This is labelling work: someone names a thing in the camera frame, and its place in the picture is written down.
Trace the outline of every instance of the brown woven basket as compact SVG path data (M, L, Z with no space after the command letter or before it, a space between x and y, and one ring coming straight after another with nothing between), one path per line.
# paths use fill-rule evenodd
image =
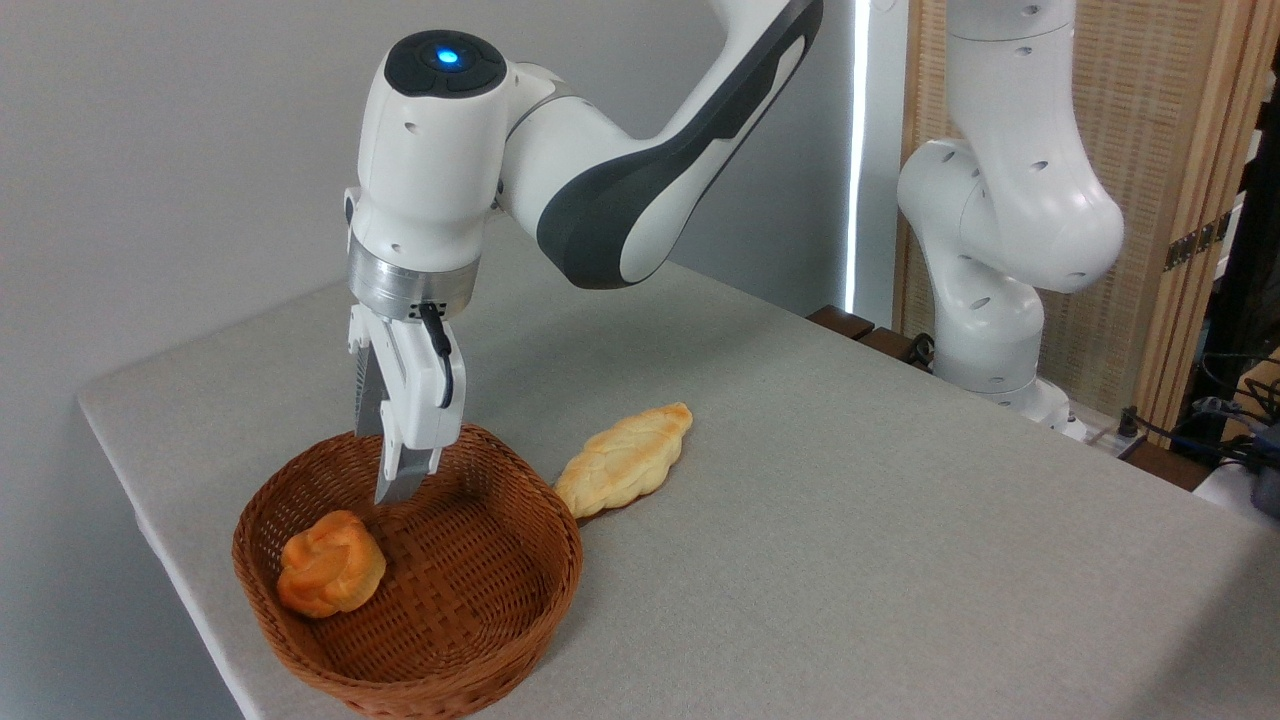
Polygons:
M461 717L541 659L582 569L577 524L536 473L465 425L411 500L372 503L380 437L351 433L291 460L253 496L232 559L262 634L300 679L369 717ZM346 509L387 556L374 597L311 620L275 593L280 548Z

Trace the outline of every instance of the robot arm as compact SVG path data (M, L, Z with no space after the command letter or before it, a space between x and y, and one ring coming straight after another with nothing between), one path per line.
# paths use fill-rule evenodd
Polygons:
M1092 284L1124 236L1075 124L1074 19L1074 0L947 3L947 104L966 141L927 142L899 178L933 286L934 374L1059 430L1069 404L1036 377L1036 288Z
M649 277L813 42L822 0L710 0L727 41L667 127L623 133L549 70L477 37L397 42L369 94L346 195L348 345L375 498L404 500L458 438L465 366L448 320L471 297L484 220L509 213L580 287Z

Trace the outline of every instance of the bread roll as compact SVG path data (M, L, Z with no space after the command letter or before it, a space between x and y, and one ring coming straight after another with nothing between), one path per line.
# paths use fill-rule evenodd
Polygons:
M618 420L568 461L556 493L580 519L649 495L667 479L692 423L684 402Z
M280 602L307 618L360 607L387 571L378 542L349 510L335 510L289 538L280 564Z

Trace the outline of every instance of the gray tablecloth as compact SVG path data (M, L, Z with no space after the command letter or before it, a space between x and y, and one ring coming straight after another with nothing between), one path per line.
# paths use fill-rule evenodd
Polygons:
M470 421L553 480L623 415L695 420L660 492L584 529L554 644L480 716L1280 714L1280 534L682 268L582 291L494 231L454 323ZM81 398L248 717L351 716L275 660L229 556L259 486L349 428L349 304Z

